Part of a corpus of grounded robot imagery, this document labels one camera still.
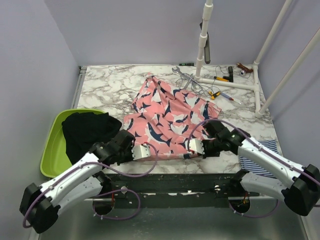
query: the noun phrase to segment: marble surface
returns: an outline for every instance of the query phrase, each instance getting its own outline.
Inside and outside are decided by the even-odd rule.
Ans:
[[[100,65],[89,66],[84,78],[83,87],[78,102],[78,108],[100,109],[123,122],[124,116],[134,113],[131,103],[137,92],[141,88],[146,77],[155,75],[157,78],[167,81],[173,85],[181,84],[177,80],[180,76],[172,72],[172,65]],[[228,70],[226,66],[221,66],[224,73]],[[216,66],[207,65],[201,70],[201,76],[213,79],[217,75],[224,76],[221,69]],[[194,74],[196,68],[193,66],[181,66],[180,70],[184,73]],[[253,83],[253,74],[247,74],[247,78],[238,76],[237,67],[234,67],[234,82]],[[222,108],[219,119],[226,120],[238,128],[249,132],[257,140],[277,139],[275,128],[271,117],[266,112],[263,118],[255,117],[255,97],[254,92],[238,88],[217,86],[221,91],[240,101],[239,105],[229,101],[223,96],[219,96],[213,101],[218,107]],[[113,166],[125,173],[144,173],[150,169],[153,161],[128,162],[120,166]],[[209,157],[206,159],[177,159],[162,160],[152,173],[158,174],[184,174],[184,173],[236,173],[240,169],[237,156],[231,152],[222,152],[220,157]]]

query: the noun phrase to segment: garment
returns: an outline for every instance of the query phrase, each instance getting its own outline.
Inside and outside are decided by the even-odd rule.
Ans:
[[[259,143],[261,143],[266,148],[274,151],[276,154],[279,153],[278,149],[277,149],[276,140],[259,141]],[[239,160],[240,160],[240,164],[243,169],[248,170],[249,172],[252,172],[253,174],[257,174],[257,175],[261,175],[261,176],[269,177],[269,178],[274,178],[274,176],[270,172],[268,172],[267,170],[265,170],[264,168],[262,168],[261,166],[259,166],[255,162],[253,162],[252,160],[249,160],[248,158],[245,158],[243,156],[239,156]]]
[[[145,80],[132,103],[134,114],[124,117],[123,129],[135,142],[155,145],[160,159],[188,159],[195,154],[186,150],[187,138],[195,126],[216,118],[221,109],[193,92],[180,89],[152,76]],[[207,139],[200,126],[192,138]]]
[[[78,162],[97,142],[107,143],[119,132],[122,123],[108,113],[75,112],[62,122],[65,153],[70,162]]]

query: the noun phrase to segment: plastic tray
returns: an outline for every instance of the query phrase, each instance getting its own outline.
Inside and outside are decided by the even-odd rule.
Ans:
[[[62,111],[56,116],[46,140],[41,159],[40,170],[43,175],[55,178],[71,167],[71,162],[66,155],[66,140],[62,131],[62,122],[73,113],[88,112],[95,114],[104,113],[98,109],[79,108]]]

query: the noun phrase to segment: blue striped fabric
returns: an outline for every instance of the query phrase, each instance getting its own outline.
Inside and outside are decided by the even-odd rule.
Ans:
[[[267,147],[268,149],[274,151],[275,153],[279,153],[277,149],[277,143],[276,140],[265,140],[265,141],[259,141],[263,146]],[[240,164],[243,169],[248,170],[249,172],[257,175],[261,175],[264,177],[274,178],[274,176],[266,171],[264,168],[259,166],[258,164],[254,163],[253,161],[249,160],[248,158],[245,158],[243,156],[239,156]]]

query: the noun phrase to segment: cable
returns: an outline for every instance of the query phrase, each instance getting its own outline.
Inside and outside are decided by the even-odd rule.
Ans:
[[[240,215],[240,216],[242,216],[242,217],[250,218],[250,219],[262,219],[262,218],[269,217],[270,215],[272,215],[272,214],[275,213],[275,211],[278,209],[279,205],[280,205],[280,201],[279,201],[279,200],[276,200],[276,205],[275,205],[274,209],[273,209],[271,212],[269,212],[269,213],[267,213],[267,214],[264,214],[264,215],[255,216],[255,215],[244,215],[243,213],[240,213],[240,212],[236,211],[236,210],[233,208],[233,206],[231,205],[231,203],[229,202],[229,207],[232,209],[232,211],[233,211],[234,214],[238,214],[238,215]]]
[[[105,196],[105,195],[109,195],[109,194],[114,194],[114,193],[118,193],[118,192],[121,192],[123,191],[122,189],[118,189],[118,190],[113,190],[113,191],[109,191],[109,192],[106,192],[106,193],[103,193],[103,194],[99,194],[97,195],[96,197],[102,197],[102,196]],[[140,212],[140,207],[141,207],[141,200],[140,200],[140,197],[139,195],[133,191],[133,190],[130,190],[130,189],[126,189],[126,191],[130,192],[130,193],[133,193],[137,200],[138,200],[138,207],[136,208],[136,211],[131,214],[130,216],[126,216],[126,217],[113,217],[113,216],[104,216],[104,215],[99,215],[97,212],[96,212],[96,208],[95,208],[95,205],[92,204],[92,210],[94,212],[94,217],[95,216],[98,216],[102,219],[111,219],[111,220],[128,220],[128,219],[131,219],[133,217],[135,217],[139,212]]]
[[[67,172],[65,175],[63,175],[62,177],[60,177],[57,181],[55,181],[51,186],[49,186],[46,190],[44,190],[42,193],[40,193],[40,195],[30,204],[29,208],[27,209],[27,211],[25,212],[25,215],[24,215],[24,218],[23,218],[23,221],[22,221],[22,226],[27,229],[27,228],[30,228],[31,227],[31,224],[30,225],[27,225],[27,219],[28,219],[28,216],[29,214],[31,213],[32,209],[34,208],[34,206],[37,204],[37,202],[45,195],[47,194],[50,190],[53,190],[55,188],[55,186],[57,186],[61,181],[63,181],[66,177],[70,176],[71,174],[73,174],[75,171],[83,168],[84,166],[87,166],[87,165],[100,165],[102,167],[105,167],[107,169],[110,169],[118,174],[121,174],[123,176],[126,176],[126,177],[130,177],[130,178],[140,178],[140,177],[143,177],[143,176],[146,176],[148,175],[155,167],[156,167],[156,164],[157,164],[157,161],[158,161],[158,152],[157,152],[157,149],[155,148],[155,146],[153,146],[151,143],[148,143],[148,142],[145,142],[144,144],[147,144],[149,145],[150,147],[153,148],[153,150],[155,151],[155,160],[154,160],[154,164],[153,166],[150,168],[150,170],[148,170],[147,172],[145,173],[142,173],[142,174],[137,174],[137,175],[132,175],[132,174],[127,174],[127,173],[124,173],[124,172],[121,172],[121,171],[118,171],[116,169],[114,169],[113,167],[111,166],[108,166],[106,164],[103,164],[102,162],[95,162],[95,161],[89,161],[89,162],[85,162],[77,167],[75,167],[74,169],[72,169],[71,171]]]
[[[229,125],[230,127],[234,128],[235,130],[237,130],[240,134],[242,134],[246,140],[248,140],[249,143],[251,143],[253,146],[255,146],[257,149],[259,149],[261,152],[265,153],[266,155],[268,155],[269,157],[273,158],[274,160],[276,160],[277,162],[281,163],[282,165],[285,165],[286,167],[290,168],[291,170],[294,170],[300,174],[302,174],[303,176],[305,176],[306,178],[310,179],[311,181],[313,181],[315,184],[317,184],[319,187],[320,187],[320,182],[317,181],[315,178],[313,178],[312,176],[308,175],[307,173],[305,173],[304,171],[301,171],[300,169],[296,168],[295,166],[291,166],[290,164],[288,164],[287,162],[281,160],[279,157],[273,155],[272,153],[266,151],[264,149],[264,147],[260,147],[258,144],[256,144],[254,141],[252,141],[250,139],[250,137],[248,137],[241,129],[237,128],[236,126],[234,126],[233,124],[225,121],[225,120],[221,120],[221,119],[218,119],[218,118],[210,118],[210,119],[207,119],[207,120],[204,120],[204,121],[201,121],[199,122],[195,127],[194,129],[191,131],[189,137],[188,137],[188,140],[187,140],[187,150],[189,151],[190,150],[190,147],[189,147],[189,144],[190,144],[190,140],[191,140],[191,137],[192,137],[192,134],[195,132],[195,130],[202,124],[204,123],[207,123],[209,121],[218,121],[218,122],[221,122],[221,123],[224,123],[224,124],[227,124]]]
[[[192,78],[192,76],[191,76],[190,74],[185,73],[185,75],[187,75],[188,77],[191,77],[191,78]],[[188,80],[181,77],[181,78],[179,78],[177,81],[175,81],[175,85],[176,85],[178,88],[181,88],[184,81],[188,81]],[[192,81],[191,81],[191,91],[194,92],[194,93],[195,93],[196,95],[198,95],[198,96],[211,98],[211,95],[208,93],[209,90],[210,90],[211,92],[213,92],[213,93],[215,92],[215,91],[213,90],[213,88],[216,88],[216,89],[218,89],[218,91],[220,91],[220,88],[219,88],[219,87],[214,86],[215,81],[216,81],[216,80],[214,80],[214,81],[212,82],[211,86],[206,86],[206,85],[199,84],[198,82],[192,80]]]

